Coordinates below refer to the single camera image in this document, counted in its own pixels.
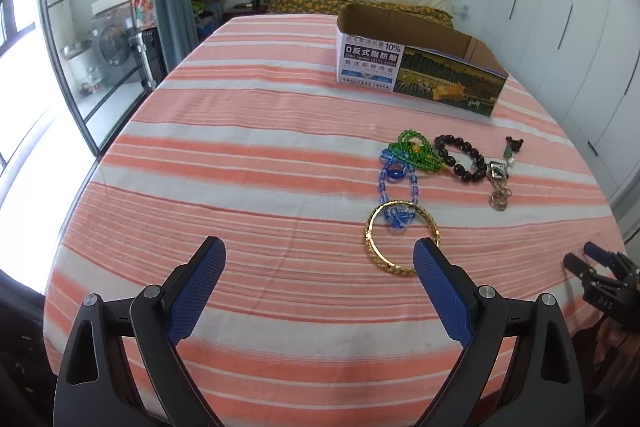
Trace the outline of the dark nightstand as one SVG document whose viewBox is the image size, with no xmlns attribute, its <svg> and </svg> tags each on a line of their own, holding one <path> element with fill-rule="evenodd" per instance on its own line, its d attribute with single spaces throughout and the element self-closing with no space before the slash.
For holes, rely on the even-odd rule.
<svg viewBox="0 0 640 427">
<path fill-rule="evenodd" d="M 269 5 L 261 4 L 259 6 L 249 5 L 249 6 L 241 6 L 240 8 L 230 8 L 224 11 L 222 14 L 222 22 L 228 23 L 229 20 L 235 17 L 241 16 L 253 16 L 253 15 L 262 15 L 268 12 Z"/>
</svg>

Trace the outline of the grey washing machine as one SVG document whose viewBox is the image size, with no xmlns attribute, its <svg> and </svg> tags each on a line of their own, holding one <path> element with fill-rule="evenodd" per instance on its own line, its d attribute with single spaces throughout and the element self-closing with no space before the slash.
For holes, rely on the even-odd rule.
<svg viewBox="0 0 640 427">
<path fill-rule="evenodd" d="M 130 2 L 112 6 L 91 20 L 92 42 L 107 86 L 142 80 L 142 58 Z"/>
</svg>

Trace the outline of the open cardboard box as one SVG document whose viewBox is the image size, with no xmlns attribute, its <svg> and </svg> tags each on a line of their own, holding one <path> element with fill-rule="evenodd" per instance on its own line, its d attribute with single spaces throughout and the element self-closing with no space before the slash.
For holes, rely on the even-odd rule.
<svg viewBox="0 0 640 427">
<path fill-rule="evenodd" d="M 509 77 L 483 41 L 424 17 L 350 4 L 336 26 L 339 83 L 488 117 Z"/>
</svg>

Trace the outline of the gold bangle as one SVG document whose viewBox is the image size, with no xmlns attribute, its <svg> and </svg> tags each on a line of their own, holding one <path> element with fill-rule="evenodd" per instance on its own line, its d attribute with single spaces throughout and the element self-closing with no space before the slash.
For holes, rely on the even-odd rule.
<svg viewBox="0 0 640 427">
<path fill-rule="evenodd" d="M 436 246 L 440 244 L 442 233 L 435 219 L 425 208 L 416 202 L 407 199 L 390 199 L 388 202 L 381 202 L 367 217 L 363 228 L 364 249 L 370 261 L 381 271 L 392 274 L 394 277 L 415 277 L 416 269 L 409 265 L 402 265 L 391 258 L 378 243 L 375 229 L 386 210 L 404 210 L 413 213 L 427 228 L 428 237 L 433 239 Z"/>
</svg>

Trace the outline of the glass sliding door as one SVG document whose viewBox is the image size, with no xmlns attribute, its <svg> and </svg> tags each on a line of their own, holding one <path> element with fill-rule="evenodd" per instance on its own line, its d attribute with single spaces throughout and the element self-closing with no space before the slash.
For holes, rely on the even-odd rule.
<svg viewBox="0 0 640 427">
<path fill-rule="evenodd" d="M 94 156 L 104 154 L 126 122 L 167 75 L 153 0 L 38 0 L 44 38 L 58 85 Z M 130 2 L 142 58 L 142 80 L 107 86 L 92 42 L 91 20 Z"/>
</svg>

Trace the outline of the pink white striped cloth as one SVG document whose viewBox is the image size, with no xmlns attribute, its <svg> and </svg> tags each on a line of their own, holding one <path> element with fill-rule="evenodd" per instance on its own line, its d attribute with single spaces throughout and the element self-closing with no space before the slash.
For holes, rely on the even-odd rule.
<svg viewBox="0 0 640 427">
<path fill-rule="evenodd" d="M 178 350 L 229 426 L 408 426 L 460 352 L 420 282 L 378 269 L 363 243 L 380 154 L 400 132 L 452 134 L 516 156 L 506 210 L 486 182 L 420 179 L 442 252 L 503 296 L 551 293 L 570 329 L 592 323 L 569 251 L 623 248 L 582 156 L 515 80 L 488 119 L 420 98 L 342 86 L 329 15 L 238 17 L 142 104 L 68 221 L 44 306 L 58 365 L 82 298 L 129 298 L 207 236 L 227 262 Z"/>
</svg>

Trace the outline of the green jade pendant charm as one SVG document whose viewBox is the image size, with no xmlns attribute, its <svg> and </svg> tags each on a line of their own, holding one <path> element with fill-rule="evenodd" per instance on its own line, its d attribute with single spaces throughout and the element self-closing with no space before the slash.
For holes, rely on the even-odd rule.
<svg viewBox="0 0 640 427">
<path fill-rule="evenodd" d="M 510 159 L 518 153 L 524 144 L 523 139 L 514 139 L 512 136 L 506 137 L 506 147 L 503 150 L 503 158 Z"/>
</svg>

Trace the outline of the white built-in wardrobe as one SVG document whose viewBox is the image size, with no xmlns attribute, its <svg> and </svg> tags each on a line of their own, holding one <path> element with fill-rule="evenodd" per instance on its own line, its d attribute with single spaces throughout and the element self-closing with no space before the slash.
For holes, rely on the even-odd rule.
<svg viewBox="0 0 640 427">
<path fill-rule="evenodd" d="M 614 142 L 639 77 L 639 0 L 490 0 L 480 36 L 563 128 L 608 200 L 639 156 Z"/>
</svg>

